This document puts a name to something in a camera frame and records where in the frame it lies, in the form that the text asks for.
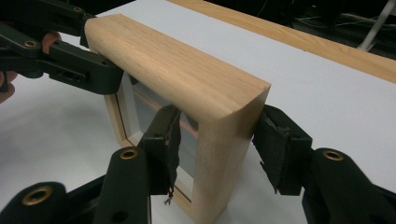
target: white surface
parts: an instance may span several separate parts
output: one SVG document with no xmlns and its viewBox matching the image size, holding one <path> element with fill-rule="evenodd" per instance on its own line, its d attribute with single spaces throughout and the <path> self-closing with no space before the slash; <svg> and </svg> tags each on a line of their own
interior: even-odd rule
<svg viewBox="0 0 396 224">
<path fill-rule="evenodd" d="M 374 183 L 396 191 L 395 84 L 163 0 L 116 11 L 271 82 L 267 104 L 305 129 L 314 148 L 345 152 Z M 119 146 L 101 96 L 47 78 L 18 77 L 15 86 L 0 105 L 0 207 L 36 182 L 70 190 L 106 171 Z M 275 195 L 259 160 L 251 148 L 218 223 L 305 223 L 301 198 Z M 174 203 L 152 201 L 153 223 L 191 223 Z"/>
</svg>

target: wooden corner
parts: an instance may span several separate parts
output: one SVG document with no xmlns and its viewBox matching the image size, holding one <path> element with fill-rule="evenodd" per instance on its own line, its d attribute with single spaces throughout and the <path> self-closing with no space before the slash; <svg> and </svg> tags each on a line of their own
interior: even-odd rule
<svg viewBox="0 0 396 224">
<path fill-rule="evenodd" d="M 196 223 L 215 222 L 230 199 L 270 84 L 122 15 L 88 20 L 85 29 L 93 51 L 198 122 L 188 210 Z M 109 99 L 116 134 L 122 134 L 112 108 L 116 99 Z"/>
</svg>

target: brass rivet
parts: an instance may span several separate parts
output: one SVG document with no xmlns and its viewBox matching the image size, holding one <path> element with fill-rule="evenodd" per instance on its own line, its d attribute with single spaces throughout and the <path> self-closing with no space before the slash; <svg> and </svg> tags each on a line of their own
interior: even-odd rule
<svg viewBox="0 0 396 224">
<path fill-rule="evenodd" d="M 36 43 L 33 40 L 27 40 L 24 42 L 24 45 L 28 48 L 32 48 L 32 47 L 35 47 Z"/>
<path fill-rule="evenodd" d="M 342 161 L 344 159 L 343 155 L 331 150 L 324 151 L 323 156 L 332 161 Z"/>
<path fill-rule="evenodd" d="M 123 160 L 130 160 L 137 157 L 137 155 L 139 155 L 139 153 L 136 151 L 136 149 L 125 149 L 121 152 L 120 158 Z"/>
<path fill-rule="evenodd" d="M 28 206 L 42 203 L 50 197 L 52 192 L 53 189 L 50 186 L 44 186 L 34 189 L 23 197 L 22 203 Z"/>
</svg>

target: light wood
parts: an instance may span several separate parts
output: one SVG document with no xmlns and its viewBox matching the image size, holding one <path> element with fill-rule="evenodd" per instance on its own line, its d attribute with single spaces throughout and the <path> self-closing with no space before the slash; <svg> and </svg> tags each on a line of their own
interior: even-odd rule
<svg viewBox="0 0 396 224">
<path fill-rule="evenodd" d="M 247 14 L 202 0 L 168 0 L 174 4 L 215 19 L 264 35 L 276 41 L 302 49 L 369 75 L 396 83 L 396 61 L 359 49 L 309 35 L 289 27 L 265 21 Z"/>
<path fill-rule="evenodd" d="M 93 51 L 199 123 L 191 217 L 215 222 L 230 200 L 270 84 L 122 15 L 88 20 L 85 31 Z"/>
</svg>

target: wooden box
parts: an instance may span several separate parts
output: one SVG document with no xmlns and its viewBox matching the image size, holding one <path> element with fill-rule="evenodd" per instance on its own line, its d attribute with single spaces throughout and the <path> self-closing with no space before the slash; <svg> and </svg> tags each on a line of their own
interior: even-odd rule
<svg viewBox="0 0 396 224">
<path fill-rule="evenodd" d="M 213 223 L 226 208 L 270 84 L 121 15 L 89 20 L 90 48 L 124 76 L 106 96 L 116 136 L 136 145 L 156 110 L 183 111 L 176 201 L 196 223 Z"/>
</svg>

